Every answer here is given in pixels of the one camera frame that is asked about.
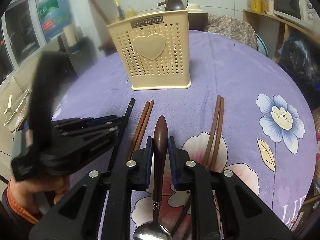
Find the hand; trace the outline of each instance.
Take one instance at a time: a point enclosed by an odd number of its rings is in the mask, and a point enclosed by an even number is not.
[[[10,192],[15,201],[32,215],[39,213],[39,207],[37,207],[34,202],[33,194],[55,191],[55,204],[64,196],[65,192],[69,190],[69,187],[69,177],[38,175],[21,182],[17,182],[14,177],[10,180]]]

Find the basket base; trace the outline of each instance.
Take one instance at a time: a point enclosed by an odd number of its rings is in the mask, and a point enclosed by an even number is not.
[[[131,86],[132,90],[154,90],[154,89],[186,89],[189,88],[191,86],[191,79],[189,77],[189,83],[186,86],[159,86],[159,87],[134,87]]]

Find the beige plastic basket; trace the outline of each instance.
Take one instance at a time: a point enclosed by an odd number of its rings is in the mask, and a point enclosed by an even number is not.
[[[108,28],[133,90],[190,87],[188,11],[144,14]]]

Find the spoon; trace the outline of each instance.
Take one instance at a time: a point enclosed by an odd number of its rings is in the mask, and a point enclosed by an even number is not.
[[[154,186],[153,186],[153,221],[142,224],[133,233],[133,240],[172,240],[169,231],[158,222],[162,201],[162,182],[165,158],[168,148],[168,127],[163,115],[156,124],[153,135]]]
[[[188,6],[188,0],[168,0],[165,5],[166,11],[185,10]]]

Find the microwave knob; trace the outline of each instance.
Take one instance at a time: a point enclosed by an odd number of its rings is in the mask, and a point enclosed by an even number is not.
[[[312,13],[308,13],[308,19],[311,20],[311,21],[313,20],[313,14]]]
[[[308,3],[307,3],[307,6],[308,6],[308,8],[309,8],[310,10],[313,9],[313,6],[312,6],[311,2],[308,2]]]

